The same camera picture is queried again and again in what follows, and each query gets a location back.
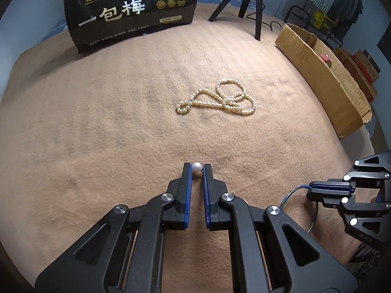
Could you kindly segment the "blue cord bangle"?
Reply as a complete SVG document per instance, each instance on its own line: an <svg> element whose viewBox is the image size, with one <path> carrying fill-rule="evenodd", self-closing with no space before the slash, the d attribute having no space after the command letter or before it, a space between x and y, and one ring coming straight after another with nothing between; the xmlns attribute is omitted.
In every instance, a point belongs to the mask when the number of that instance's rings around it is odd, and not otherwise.
<svg viewBox="0 0 391 293"><path fill-rule="evenodd" d="M300 185L293 188L281 201L279 207L281 210L285 210L288 207L288 213L296 215L299 208L302 213L300 214L303 218L304 226L307 226L307 234L310 234L315 226L317 216L319 213L319 203L311 202L305 194L301 194L302 191L311 191L312 187L309 185Z"/></svg>

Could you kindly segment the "pearl stud earring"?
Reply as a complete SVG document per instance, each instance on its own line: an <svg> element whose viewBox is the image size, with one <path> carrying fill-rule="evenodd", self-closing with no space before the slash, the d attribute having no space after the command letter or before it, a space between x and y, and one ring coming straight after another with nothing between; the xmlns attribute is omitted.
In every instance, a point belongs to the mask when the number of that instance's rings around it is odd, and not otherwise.
<svg viewBox="0 0 391 293"><path fill-rule="evenodd" d="M201 173L202 169L203 169L203 165L200 162L195 162L192 164L193 173Z"/></svg>

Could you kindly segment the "red strap wristwatch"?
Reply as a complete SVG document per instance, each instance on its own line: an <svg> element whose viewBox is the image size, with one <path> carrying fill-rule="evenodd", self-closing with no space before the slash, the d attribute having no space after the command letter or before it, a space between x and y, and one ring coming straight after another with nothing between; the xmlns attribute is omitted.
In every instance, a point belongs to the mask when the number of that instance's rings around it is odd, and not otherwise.
<svg viewBox="0 0 391 293"><path fill-rule="evenodd" d="M319 54L319 59L323 61L329 68L332 66L332 59L329 57L328 54Z"/></svg>

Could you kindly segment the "cardboard box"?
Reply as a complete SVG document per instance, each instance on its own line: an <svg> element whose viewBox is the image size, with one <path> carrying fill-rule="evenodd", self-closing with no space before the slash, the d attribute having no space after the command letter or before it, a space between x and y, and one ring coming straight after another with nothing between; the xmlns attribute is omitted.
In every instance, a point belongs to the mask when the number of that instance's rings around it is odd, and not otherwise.
<svg viewBox="0 0 391 293"><path fill-rule="evenodd" d="M287 23L275 45L307 81L339 138L371 121L372 109L358 83L316 35ZM319 59L319 54L329 55L331 68Z"/></svg>

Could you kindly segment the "beige blanket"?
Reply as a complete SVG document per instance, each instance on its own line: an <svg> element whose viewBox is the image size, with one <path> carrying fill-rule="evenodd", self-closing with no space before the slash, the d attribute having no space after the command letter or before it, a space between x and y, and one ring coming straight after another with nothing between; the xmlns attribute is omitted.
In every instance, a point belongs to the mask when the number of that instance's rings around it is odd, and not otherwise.
<svg viewBox="0 0 391 293"><path fill-rule="evenodd" d="M191 24L79 54L68 32L22 53L1 101L1 243L30 283L117 204L147 203L183 164L209 163L250 205L340 178L374 150L339 139L262 29L199 4ZM358 241L320 208L312 236L342 264Z"/></svg>

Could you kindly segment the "black metal rack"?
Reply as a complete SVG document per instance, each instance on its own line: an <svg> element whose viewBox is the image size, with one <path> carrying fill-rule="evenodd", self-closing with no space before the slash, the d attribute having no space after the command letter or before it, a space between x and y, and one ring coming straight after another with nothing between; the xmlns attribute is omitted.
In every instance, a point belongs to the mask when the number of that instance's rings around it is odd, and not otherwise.
<svg viewBox="0 0 391 293"><path fill-rule="evenodd" d="M322 11L307 11L304 7L293 5L286 13L284 22L295 24L306 31L314 31L330 48L334 48L334 44L340 48L343 46L343 38L336 36L339 19L333 21Z"/></svg>

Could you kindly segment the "black snack bag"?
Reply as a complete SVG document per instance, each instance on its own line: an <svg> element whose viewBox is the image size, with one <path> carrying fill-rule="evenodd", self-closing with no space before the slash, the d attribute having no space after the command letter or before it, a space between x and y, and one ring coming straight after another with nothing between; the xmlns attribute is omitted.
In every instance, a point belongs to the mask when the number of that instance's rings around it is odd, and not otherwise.
<svg viewBox="0 0 391 293"><path fill-rule="evenodd" d="M80 53L138 35L190 24L197 0L64 0Z"/></svg>

